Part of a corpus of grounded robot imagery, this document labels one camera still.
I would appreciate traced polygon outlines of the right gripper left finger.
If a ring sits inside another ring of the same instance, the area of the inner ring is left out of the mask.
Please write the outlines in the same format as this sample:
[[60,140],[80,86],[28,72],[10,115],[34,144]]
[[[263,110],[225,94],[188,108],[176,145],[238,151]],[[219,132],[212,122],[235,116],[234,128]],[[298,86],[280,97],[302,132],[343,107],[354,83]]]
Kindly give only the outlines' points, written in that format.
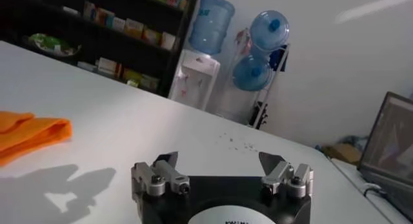
[[161,197],[171,191],[178,195],[190,192],[190,178],[176,169],[178,152],[161,154],[149,165],[146,162],[135,163],[131,168],[132,199],[147,195]]

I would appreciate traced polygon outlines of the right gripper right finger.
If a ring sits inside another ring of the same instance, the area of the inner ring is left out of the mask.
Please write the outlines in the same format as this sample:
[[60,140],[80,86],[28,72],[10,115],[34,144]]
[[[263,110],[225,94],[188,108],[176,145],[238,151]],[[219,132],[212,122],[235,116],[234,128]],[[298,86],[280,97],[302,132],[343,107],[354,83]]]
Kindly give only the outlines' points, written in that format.
[[259,152],[259,161],[265,173],[261,182],[271,195],[285,193],[294,199],[313,196],[314,169],[309,165],[294,168],[283,157],[266,152]]

